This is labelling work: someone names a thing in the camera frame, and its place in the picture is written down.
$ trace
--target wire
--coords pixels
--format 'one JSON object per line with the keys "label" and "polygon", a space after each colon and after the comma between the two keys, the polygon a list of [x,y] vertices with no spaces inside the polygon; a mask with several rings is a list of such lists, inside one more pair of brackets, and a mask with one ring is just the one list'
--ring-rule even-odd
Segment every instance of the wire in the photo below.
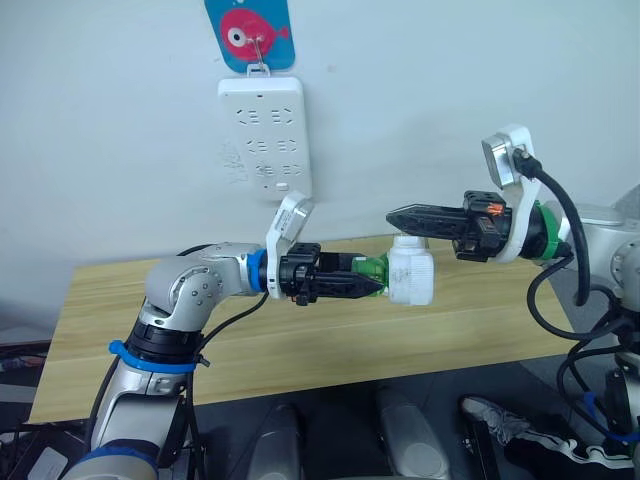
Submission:
{"label": "wire", "polygon": [[207,472],[204,461],[204,450],[202,448],[202,439],[198,430],[198,419],[196,418],[196,409],[193,404],[193,372],[187,374],[187,415],[189,416],[189,429],[193,440],[193,451],[195,455],[196,470],[198,478],[207,479]]}
{"label": "wire", "polygon": [[91,450],[91,436],[93,435],[93,429],[96,426],[96,421],[98,419],[98,409],[100,408],[100,404],[102,403],[102,399],[104,398],[104,394],[107,391],[107,387],[111,382],[111,378],[113,377],[116,368],[118,367],[118,362],[120,361],[120,357],[113,357],[113,361],[111,365],[109,365],[109,369],[102,379],[102,383],[100,384],[100,388],[98,389],[98,393],[96,394],[96,398],[93,399],[93,405],[91,406],[91,413],[89,414],[89,418],[87,419],[87,428],[84,432],[84,453],[87,454]]}
{"label": "wire", "polygon": [[[248,308],[247,310],[245,310],[244,312],[240,312],[237,315],[234,315],[233,317],[225,320],[224,322],[222,322],[220,325],[218,325],[217,327],[215,327],[213,330],[211,330],[211,332],[209,332],[201,341],[200,344],[198,345],[198,347],[196,348],[195,352],[194,352],[194,359],[195,361],[198,360],[198,357],[200,356],[200,352],[202,352],[202,350],[204,349],[204,347],[211,341],[212,338],[214,338],[216,335],[218,335],[220,332],[222,332],[222,330],[224,330],[225,328],[233,325],[234,323],[236,323],[238,320],[247,317],[248,315],[251,315],[253,312],[255,312],[256,310],[258,310],[262,305],[264,305],[264,302],[267,301],[267,298],[269,297],[269,291],[267,290],[264,295],[262,295],[262,298],[258,301],[258,303],[256,303],[254,306],[252,306],[251,308]],[[202,449],[202,442],[200,439],[200,432],[198,431],[198,423],[197,423],[197,418],[196,418],[196,411],[195,411],[195,406],[193,404],[193,373],[190,373],[187,375],[187,410],[189,412],[189,426],[191,428],[191,435],[193,436],[193,448],[195,450],[195,455],[196,455],[196,470],[198,471],[198,477],[206,479],[206,472],[205,472],[205,461],[204,461],[204,450]]]}
{"label": "wire", "polygon": [[[591,331],[594,331],[594,330],[600,328],[601,326],[609,323],[611,321],[611,319],[615,318],[614,315],[616,315],[616,314],[617,314],[617,308],[615,308],[615,304],[614,305],[610,304],[609,305],[609,310],[607,310],[604,313],[604,315],[602,315],[602,317],[600,317],[600,320],[598,320],[596,322],[596,324],[593,326]],[[573,347],[571,347],[571,350],[569,350],[569,353],[567,354],[567,358],[572,357],[573,355],[578,353],[580,350],[582,350],[587,345],[589,345],[589,343],[591,343],[591,340],[583,340],[581,342],[576,343]],[[582,391],[584,393],[592,391],[591,388],[589,387],[589,385],[587,385],[587,382],[585,382],[585,380],[582,378],[582,375],[580,375],[580,372],[579,372],[578,367],[576,366],[575,362],[572,362],[569,365],[569,370],[571,370],[571,374],[576,379],[576,382],[578,382],[578,385],[580,385],[580,388],[582,388]],[[596,408],[600,411],[600,413],[602,413],[602,415],[604,415],[608,419],[609,415],[607,414],[606,408],[597,397],[594,399],[594,404],[595,404]]]}
{"label": "wire", "polygon": [[546,270],[543,270],[540,274],[538,274],[536,278],[533,279],[531,285],[529,285],[529,289],[527,290],[527,307],[529,307],[529,312],[531,312],[531,316],[533,317],[533,319],[538,322],[538,325],[540,325],[546,331],[557,335],[558,337],[578,341],[595,340],[596,338],[603,337],[622,326],[629,325],[629,320],[625,318],[618,318],[608,323],[606,326],[600,327],[596,330],[592,330],[591,332],[568,332],[554,325],[551,325],[544,319],[536,305],[536,293],[538,291],[538,288],[540,288],[542,282],[544,282],[547,278],[564,268],[572,261],[573,255],[571,254],[568,257],[563,258],[559,262],[554,263]]}
{"label": "wire", "polygon": [[564,210],[576,250],[578,261],[578,292],[575,304],[578,307],[587,303],[590,293],[591,272],[589,268],[589,250],[587,248],[587,237],[584,234],[580,214],[569,194],[562,186],[542,168],[542,164],[533,156],[521,149],[516,149],[513,153],[516,169],[528,178],[535,177],[555,195]]}
{"label": "wire", "polygon": [[184,257],[186,255],[189,255],[190,253],[210,247],[211,245],[211,243],[203,243],[202,245],[196,245],[195,247],[187,248],[186,250],[183,250],[178,255],[176,255],[176,257]]}
{"label": "wire", "polygon": [[268,297],[269,297],[269,291],[267,290],[266,292],[264,292],[264,295],[262,295],[262,298],[260,299],[260,301],[256,303],[253,307],[248,308],[244,312],[238,313],[237,315],[234,315],[233,317],[229,318],[228,320],[225,320],[220,325],[218,325],[213,330],[211,330],[211,332],[209,332],[207,336],[202,339],[202,341],[200,342],[200,345],[198,345],[198,348],[196,349],[196,355],[198,355],[202,351],[202,349],[207,345],[207,343],[211,341],[213,337],[215,337],[220,332],[222,332],[222,330],[224,330],[225,328],[236,323],[238,320],[246,317],[247,315],[251,315],[253,312],[258,310],[262,305],[264,305],[264,302],[267,301]]}
{"label": "wire", "polygon": [[569,404],[569,406],[576,412],[583,420],[585,420],[589,425],[595,428],[598,432],[602,433],[608,438],[613,438],[615,434],[604,428],[598,421],[593,418],[589,413],[585,412],[580,406],[578,402],[572,399],[568,394],[564,386],[564,375],[569,366],[572,363],[575,363],[578,360],[587,357],[594,357],[597,355],[608,355],[611,353],[616,353],[625,350],[623,345],[616,345],[615,347],[607,347],[607,348],[594,348],[593,350],[587,350],[586,352],[577,352],[571,356],[567,356],[567,358],[560,364],[558,371],[556,372],[556,384],[558,386],[558,392],[560,396],[564,399],[565,402]]}

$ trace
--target sneaker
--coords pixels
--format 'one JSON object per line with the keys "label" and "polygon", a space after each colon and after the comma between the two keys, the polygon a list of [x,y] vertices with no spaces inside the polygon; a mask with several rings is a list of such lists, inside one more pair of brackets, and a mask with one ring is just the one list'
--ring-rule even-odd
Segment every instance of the sneaker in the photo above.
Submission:
{"label": "sneaker", "polygon": [[510,412],[497,403],[473,395],[463,396],[459,400],[460,410],[467,416],[486,422],[489,433],[503,447],[514,437],[531,428],[527,419]]}

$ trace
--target black pants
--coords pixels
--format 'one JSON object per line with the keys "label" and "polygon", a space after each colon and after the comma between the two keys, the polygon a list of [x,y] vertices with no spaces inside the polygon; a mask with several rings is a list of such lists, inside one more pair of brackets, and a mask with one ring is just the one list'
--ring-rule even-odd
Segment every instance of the black pants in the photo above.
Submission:
{"label": "black pants", "polygon": [[504,453],[538,480],[633,480],[628,456],[608,456],[601,447],[580,447],[576,440],[535,430],[517,435]]}

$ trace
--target red fish picture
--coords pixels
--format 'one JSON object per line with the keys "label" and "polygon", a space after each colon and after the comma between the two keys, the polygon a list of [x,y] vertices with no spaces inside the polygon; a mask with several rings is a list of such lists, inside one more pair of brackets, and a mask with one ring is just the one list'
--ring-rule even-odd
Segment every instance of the red fish picture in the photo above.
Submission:
{"label": "red fish picture", "polygon": [[246,62],[258,60],[257,42],[262,56],[266,56],[277,37],[289,38],[289,29],[274,29],[263,17],[246,8],[234,8],[220,21],[220,37],[229,52]]}

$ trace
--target white bottle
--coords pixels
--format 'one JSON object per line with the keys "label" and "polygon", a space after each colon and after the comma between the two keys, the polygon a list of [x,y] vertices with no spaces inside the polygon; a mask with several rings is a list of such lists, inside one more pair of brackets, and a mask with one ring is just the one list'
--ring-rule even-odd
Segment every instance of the white bottle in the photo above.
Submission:
{"label": "white bottle", "polygon": [[433,255],[422,237],[398,235],[389,250],[389,300],[403,305],[429,305],[433,301]]}

